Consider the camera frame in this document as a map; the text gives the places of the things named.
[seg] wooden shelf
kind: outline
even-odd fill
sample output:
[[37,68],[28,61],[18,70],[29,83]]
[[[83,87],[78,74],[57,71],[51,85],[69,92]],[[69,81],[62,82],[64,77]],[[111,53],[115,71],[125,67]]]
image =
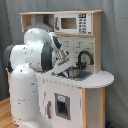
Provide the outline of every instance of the wooden shelf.
[[63,11],[63,12],[26,12],[20,13],[20,15],[38,15],[38,14],[86,14],[86,13],[98,13],[103,12],[102,10],[92,10],[92,11]]
[[62,33],[62,32],[55,32],[57,35],[78,35],[78,36],[93,36],[92,34],[87,33]]

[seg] faucet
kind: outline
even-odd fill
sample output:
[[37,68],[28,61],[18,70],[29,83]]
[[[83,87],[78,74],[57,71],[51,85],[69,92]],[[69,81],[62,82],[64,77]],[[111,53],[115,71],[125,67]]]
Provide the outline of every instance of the faucet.
[[93,56],[88,52],[88,51],[81,51],[78,55],[78,62],[76,64],[76,66],[79,66],[81,69],[85,69],[86,68],[86,62],[85,63],[82,63],[81,62],[81,56],[83,54],[87,54],[90,58],[90,65],[93,65],[94,64],[94,60],[93,60]]

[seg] cabinet door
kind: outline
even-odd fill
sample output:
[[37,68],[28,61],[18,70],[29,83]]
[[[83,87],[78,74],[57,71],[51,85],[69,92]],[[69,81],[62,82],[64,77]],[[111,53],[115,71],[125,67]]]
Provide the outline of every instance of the cabinet door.
[[55,31],[79,33],[78,14],[55,14]]
[[46,116],[45,113],[45,99],[46,99],[46,91],[45,91],[45,85],[44,85],[44,80],[36,76],[37,78],[37,83],[38,83],[38,94],[39,94],[39,106],[40,106],[40,112],[42,116]]
[[45,81],[47,117],[53,128],[83,128],[81,89]]

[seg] toy sink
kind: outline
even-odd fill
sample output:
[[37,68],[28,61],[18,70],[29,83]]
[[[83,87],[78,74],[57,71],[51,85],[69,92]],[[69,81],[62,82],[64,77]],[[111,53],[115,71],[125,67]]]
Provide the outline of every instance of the toy sink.
[[55,75],[54,73],[52,73],[52,76],[61,77],[61,78],[65,78],[65,79],[76,80],[76,81],[82,81],[82,80],[85,80],[86,78],[88,78],[89,76],[91,76],[92,74],[93,73],[90,72],[90,71],[81,71],[80,76],[77,77],[77,78],[65,77],[63,74]]

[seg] oven handle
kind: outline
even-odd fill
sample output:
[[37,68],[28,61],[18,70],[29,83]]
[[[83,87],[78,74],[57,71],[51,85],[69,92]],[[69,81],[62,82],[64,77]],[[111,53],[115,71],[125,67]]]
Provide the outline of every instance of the oven handle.
[[58,21],[58,17],[55,18],[55,29],[59,30],[59,27],[57,27],[57,21]]
[[50,107],[51,107],[51,101],[49,101],[47,104],[47,115],[49,119],[51,119]]

